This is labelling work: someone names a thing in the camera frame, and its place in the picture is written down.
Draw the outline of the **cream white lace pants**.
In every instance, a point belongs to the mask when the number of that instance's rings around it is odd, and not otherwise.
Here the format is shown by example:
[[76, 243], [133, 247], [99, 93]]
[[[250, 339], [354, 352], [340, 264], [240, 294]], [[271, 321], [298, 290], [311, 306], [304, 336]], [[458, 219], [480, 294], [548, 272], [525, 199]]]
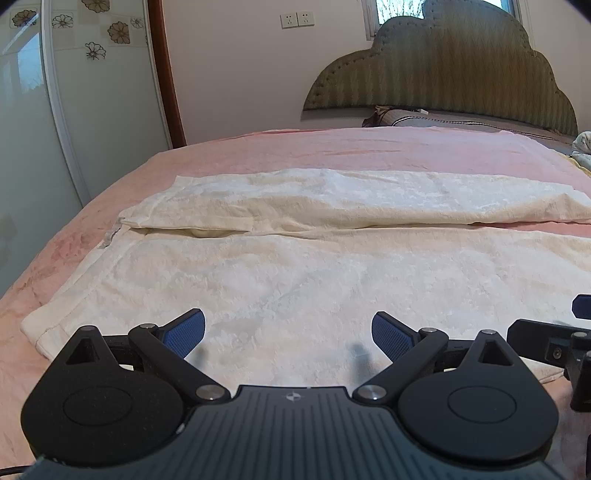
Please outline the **cream white lace pants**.
[[179, 177], [121, 212], [22, 330], [54, 358], [81, 326], [204, 312], [191, 359], [220, 383], [353, 385], [387, 361], [385, 311], [456, 338], [569, 322], [590, 289], [590, 200], [523, 178], [290, 169]]

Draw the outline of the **yellow and blue cloth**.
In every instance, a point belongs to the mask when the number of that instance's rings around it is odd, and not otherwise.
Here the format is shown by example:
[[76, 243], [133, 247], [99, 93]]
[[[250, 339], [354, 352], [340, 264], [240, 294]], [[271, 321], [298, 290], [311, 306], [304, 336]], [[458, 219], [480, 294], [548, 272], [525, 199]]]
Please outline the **yellow and blue cloth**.
[[591, 132], [581, 132], [572, 142], [570, 160], [586, 175], [591, 176]]

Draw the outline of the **pink bed blanket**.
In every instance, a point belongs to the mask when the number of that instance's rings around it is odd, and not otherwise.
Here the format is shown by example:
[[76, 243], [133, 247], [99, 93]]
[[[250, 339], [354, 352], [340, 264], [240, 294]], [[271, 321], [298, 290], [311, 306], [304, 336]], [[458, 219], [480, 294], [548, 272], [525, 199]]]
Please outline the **pink bed blanket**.
[[47, 303], [118, 214], [168, 188], [176, 176], [287, 168], [500, 174], [567, 184], [588, 193], [590, 174], [566, 156], [511, 133], [419, 127], [276, 130], [158, 153], [87, 204], [34, 258], [1, 299], [1, 465], [32, 459], [21, 432], [24, 400], [48, 365], [20, 330]]

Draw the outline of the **grey striped pillow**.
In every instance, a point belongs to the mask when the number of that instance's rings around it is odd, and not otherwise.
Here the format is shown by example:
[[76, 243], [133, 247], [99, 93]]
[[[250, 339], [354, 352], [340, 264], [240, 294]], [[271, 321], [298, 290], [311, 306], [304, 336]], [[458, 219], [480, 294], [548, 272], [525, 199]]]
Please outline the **grey striped pillow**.
[[572, 151], [575, 136], [562, 134], [553, 130], [531, 126], [494, 117], [474, 114], [455, 114], [453, 112], [404, 110], [394, 107], [378, 106], [369, 118], [363, 120], [363, 127], [441, 127], [471, 131], [495, 133], [508, 131], [526, 136], [547, 148], [564, 154]]

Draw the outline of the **green upholstered headboard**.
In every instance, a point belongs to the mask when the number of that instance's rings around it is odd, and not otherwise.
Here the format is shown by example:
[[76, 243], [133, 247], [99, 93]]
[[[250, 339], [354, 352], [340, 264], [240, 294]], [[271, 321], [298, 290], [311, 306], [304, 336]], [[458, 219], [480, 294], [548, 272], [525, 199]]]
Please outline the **green upholstered headboard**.
[[427, 1], [315, 79], [304, 110], [412, 107], [512, 120], [575, 136], [575, 110], [522, 24], [485, 1]]

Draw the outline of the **window behind headboard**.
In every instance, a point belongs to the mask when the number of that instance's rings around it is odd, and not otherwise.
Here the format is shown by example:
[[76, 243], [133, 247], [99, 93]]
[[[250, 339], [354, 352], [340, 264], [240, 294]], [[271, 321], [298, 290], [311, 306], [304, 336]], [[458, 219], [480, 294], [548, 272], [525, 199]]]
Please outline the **window behind headboard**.
[[[362, 0], [363, 22], [367, 39], [373, 40], [379, 28], [391, 18], [410, 16], [423, 19], [424, 3], [424, 0]], [[486, 3], [509, 13], [527, 31], [530, 30], [531, 15], [526, 1], [486, 0]]]

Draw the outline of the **brown wooden door frame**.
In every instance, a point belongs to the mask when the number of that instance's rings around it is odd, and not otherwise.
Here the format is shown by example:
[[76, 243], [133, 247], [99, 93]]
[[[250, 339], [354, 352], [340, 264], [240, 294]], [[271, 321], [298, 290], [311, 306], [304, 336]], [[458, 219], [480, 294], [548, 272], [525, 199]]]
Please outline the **brown wooden door frame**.
[[186, 145], [186, 138], [178, 107], [169, 58], [163, 2], [161, 0], [147, 0], [146, 5], [147, 14], [149, 16], [150, 39], [154, 65], [167, 130], [172, 147], [181, 148]]

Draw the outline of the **white double wall socket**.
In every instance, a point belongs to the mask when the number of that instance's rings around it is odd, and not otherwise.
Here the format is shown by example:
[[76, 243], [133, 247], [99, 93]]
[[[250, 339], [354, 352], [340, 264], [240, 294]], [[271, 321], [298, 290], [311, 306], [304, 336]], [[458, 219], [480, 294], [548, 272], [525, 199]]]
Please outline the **white double wall socket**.
[[283, 29], [311, 27], [314, 25], [315, 16], [310, 11], [280, 14], [280, 26]]

